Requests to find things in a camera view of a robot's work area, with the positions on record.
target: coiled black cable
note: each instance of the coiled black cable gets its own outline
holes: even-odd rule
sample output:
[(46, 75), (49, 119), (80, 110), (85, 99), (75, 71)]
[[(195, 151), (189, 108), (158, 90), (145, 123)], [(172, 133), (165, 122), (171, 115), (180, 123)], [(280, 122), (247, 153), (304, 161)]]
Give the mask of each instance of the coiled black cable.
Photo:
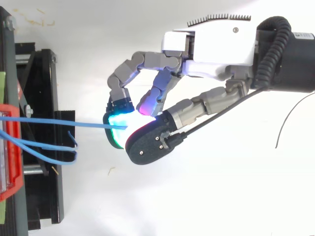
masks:
[(282, 57), (289, 41), (291, 25), (286, 18), (282, 16), (274, 16), (260, 23), (257, 30), (276, 30), (277, 33), (268, 52), (257, 67), (253, 83), (253, 88), (255, 89), (270, 86), (277, 63)]

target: green light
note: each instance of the green light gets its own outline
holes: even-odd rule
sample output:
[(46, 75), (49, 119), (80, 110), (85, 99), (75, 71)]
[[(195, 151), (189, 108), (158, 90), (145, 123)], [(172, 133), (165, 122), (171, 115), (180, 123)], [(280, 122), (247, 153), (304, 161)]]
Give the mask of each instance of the green light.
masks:
[(145, 116), (138, 111), (110, 116), (108, 118), (110, 125), (128, 126), (126, 130), (112, 129), (112, 135), (115, 142), (122, 148), (125, 148), (127, 139), (139, 128), (156, 120), (154, 117)]

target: black cylindrical motor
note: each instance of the black cylindrical motor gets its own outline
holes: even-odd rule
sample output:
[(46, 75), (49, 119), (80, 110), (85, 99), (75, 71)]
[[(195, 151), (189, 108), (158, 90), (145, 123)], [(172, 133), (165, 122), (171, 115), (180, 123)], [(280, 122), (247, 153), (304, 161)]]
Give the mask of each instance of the black cylindrical motor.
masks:
[[(258, 65), (270, 48), (276, 31), (258, 32)], [(315, 37), (311, 33), (290, 33), (289, 42), (278, 62), (269, 90), (312, 92), (315, 90)]]

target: black cable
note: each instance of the black cable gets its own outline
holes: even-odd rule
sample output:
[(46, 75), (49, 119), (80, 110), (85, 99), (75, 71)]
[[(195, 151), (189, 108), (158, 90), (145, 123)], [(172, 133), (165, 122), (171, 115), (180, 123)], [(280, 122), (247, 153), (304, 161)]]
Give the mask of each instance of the black cable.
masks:
[(289, 118), (289, 115), (293, 112), (294, 108), (296, 108), (296, 106), (299, 105), (300, 102), (302, 102), (305, 98), (307, 98), (307, 97), (309, 97), (309, 96), (311, 96), (311, 95), (313, 95), (313, 94), (315, 94), (315, 92), (313, 92), (313, 93), (311, 93), (311, 94), (309, 94), (309, 95), (303, 97), (297, 104), (295, 104), (295, 106), (292, 108), (292, 110), (289, 112), (289, 114), (287, 114), (287, 116), (286, 116), (286, 118), (285, 118), (285, 120), (284, 120), (284, 122), (283, 122), (283, 124), (282, 124), (282, 126), (281, 126), (281, 129), (280, 129), (280, 131), (279, 131), (279, 135), (278, 135), (278, 138), (277, 138), (277, 143), (276, 143), (276, 147), (275, 147), (275, 148), (278, 147), (279, 139), (280, 139), (280, 135), (281, 135), (282, 129), (283, 129), (283, 127), (284, 127), (284, 124), (285, 124), (286, 120)]
[(195, 132), (196, 130), (202, 128), (203, 126), (209, 124), (210, 122), (214, 121), (215, 119), (219, 118), (220, 116), (224, 115), (225, 113), (227, 113), (228, 111), (231, 111), (234, 107), (240, 105), (242, 102), (246, 101), (247, 99), (263, 92), (266, 91), (267, 88), (260, 88), (257, 89), (256, 91), (242, 97), (241, 99), (239, 99), (238, 101), (234, 102), (232, 105), (228, 106), (227, 108), (225, 108), (224, 110), (220, 111), (219, 113), (217, 113), (216, 115), (214, 115), (213, 117), (205, 120), (204, 122), (200, 123), (199, 125), (196, 125), (194, 128), (190, 129), (189, 131), (185, 132), (185, 136), (192, 134), (193, 132)]
[(276, 37), (257, 67), (253, 88), (270, 86), (276, 65), (288, 44), (291, 26), (286, 18), (274, 16), (260, 23), (257, 30), (276, 30)]

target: black connector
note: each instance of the black connector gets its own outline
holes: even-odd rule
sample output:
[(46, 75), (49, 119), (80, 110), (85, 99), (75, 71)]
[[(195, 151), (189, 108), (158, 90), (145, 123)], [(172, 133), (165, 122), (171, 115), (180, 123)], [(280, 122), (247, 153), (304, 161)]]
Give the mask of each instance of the black connector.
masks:
[(165, 142), (168, 145), (169, 148), (174, 149), (176, 146), (181, 144), (184, 139), (187, 138), (186, 133), (177, 133), (172, 136), (169, 136)]

